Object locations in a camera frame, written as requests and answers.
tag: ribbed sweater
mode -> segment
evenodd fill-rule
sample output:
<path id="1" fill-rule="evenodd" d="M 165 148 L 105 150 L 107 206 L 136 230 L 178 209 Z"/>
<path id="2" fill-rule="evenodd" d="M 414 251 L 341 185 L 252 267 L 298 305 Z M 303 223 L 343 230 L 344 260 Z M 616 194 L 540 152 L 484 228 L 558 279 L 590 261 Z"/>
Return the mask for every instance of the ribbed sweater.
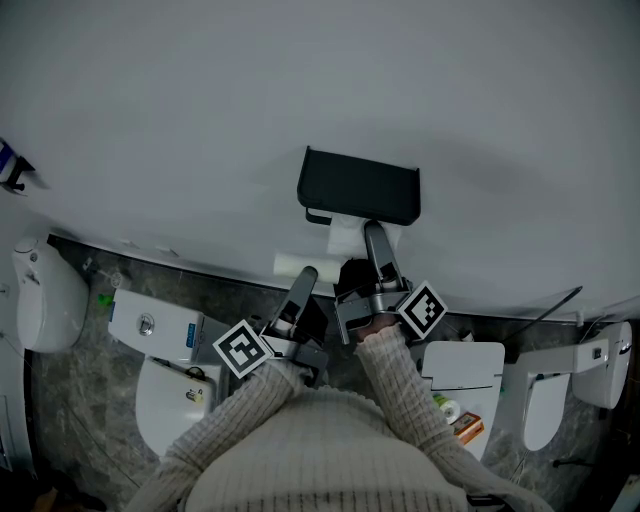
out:
<path id="1" fill-rule="evenodd" d="M 495 496 L 551 510 L 488 471 L 453 435 L 397 326 L 356 349 L 380 407 L 271 361 L 167 450 L 127 512 L 470 509 Z"/>

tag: person's left arm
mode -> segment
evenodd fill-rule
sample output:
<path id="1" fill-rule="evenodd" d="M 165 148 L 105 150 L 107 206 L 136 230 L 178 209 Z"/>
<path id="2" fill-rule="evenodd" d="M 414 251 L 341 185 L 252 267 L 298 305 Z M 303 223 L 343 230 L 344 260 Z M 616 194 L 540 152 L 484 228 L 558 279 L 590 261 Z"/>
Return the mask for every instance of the person's left arm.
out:
<path id="1" fill-rule="evenodd" d="M 169 447 L 160 467 L 138 490 L 126 512 L 174 510 L 215 459 L 304 389 L 300 371 L 287 362 L 263 364 L 231 397 Z"/>

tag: sweater sleeve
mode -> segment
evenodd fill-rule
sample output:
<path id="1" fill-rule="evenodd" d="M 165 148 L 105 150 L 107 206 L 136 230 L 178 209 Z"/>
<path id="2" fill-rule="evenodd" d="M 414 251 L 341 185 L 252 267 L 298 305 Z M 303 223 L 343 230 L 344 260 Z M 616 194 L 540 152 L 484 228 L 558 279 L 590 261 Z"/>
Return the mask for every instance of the sweater sleeve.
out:
<path id="1" fill-rule="evenodd" d="M 356 349 L 389 426 L 468 495 L 499 496 L 515 511 L 550 512 L 539 496 L 486 469 L 453 435 L 431 391 L 418 374 L 398 325 L 365 338 Z"/>
<path id="2" fill-rule="evenodd" d="M 268 361 L 231 397 L 182 434 L 125 512 L 169 512 L 204 470 L 304 389 L 300 368 Z"/>

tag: marble floor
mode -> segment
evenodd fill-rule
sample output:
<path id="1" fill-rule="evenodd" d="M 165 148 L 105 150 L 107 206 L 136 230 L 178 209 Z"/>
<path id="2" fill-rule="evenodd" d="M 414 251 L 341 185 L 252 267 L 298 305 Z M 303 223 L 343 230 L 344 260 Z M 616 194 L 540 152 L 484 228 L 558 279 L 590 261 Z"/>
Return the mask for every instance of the marble floor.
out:
<path id="1" fill-rule="evenodd" d="M 229 282 L 144 263 L 63 239 L 51 241 L 90 283 L 85 326 L 74 347 L 62 353 L 34 354 L 31 376 L 35 440 L 41 457 L 67 473 L 85 493 L 102 499 L 110 510 L 123 510 L 137 488 L 158 465 L 135 421 L 135 390 L 142 354 L 115 342 L 107 332 L 109 307 L 99 294 L 111 294 L 106 278 L 89 275 L 82 264 L 91 257 L 106 272 L 128 273 L 132 290 L 198 309 L 233 325 L 256 315 L 268 319 L 284 296 L 279 290 Z M 330 384 L 375 399 L 353 346 L 340 343 L 332 302 L 319 299 L 330 319 L 325 347 L 330 353 Z M 429 340 L 456 340 L 462 329 L 477 341 L 504 339 L 522 321 L 447 315 Z M 508 342 L 507 350 L 541 349 L 575 343 L 573 325 L 541 322 Z M 557 511 L 570 510 L 591 469 L 553 468 L 555 459 L 595 462 L 610 430 L 610 419 L 567 394 L 564 420 L 553 441 L 537 452 L 524 449 L 511 434 L 494 427 L 483 463 L 542 496 Z"/>

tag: orange box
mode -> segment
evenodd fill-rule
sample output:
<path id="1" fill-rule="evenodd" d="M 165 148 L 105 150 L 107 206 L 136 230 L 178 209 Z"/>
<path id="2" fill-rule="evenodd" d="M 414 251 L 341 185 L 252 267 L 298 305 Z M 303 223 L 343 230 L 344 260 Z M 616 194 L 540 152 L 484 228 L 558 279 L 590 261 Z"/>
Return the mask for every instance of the orange box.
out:
<path id="1" fill-rule="evenodd" d="M 467 444 L 481 432 L 484 432 L 482 418 L 476 414 L 465 412 L 452 423 L 453 433 L 458 436 L 462 444 Z"/>

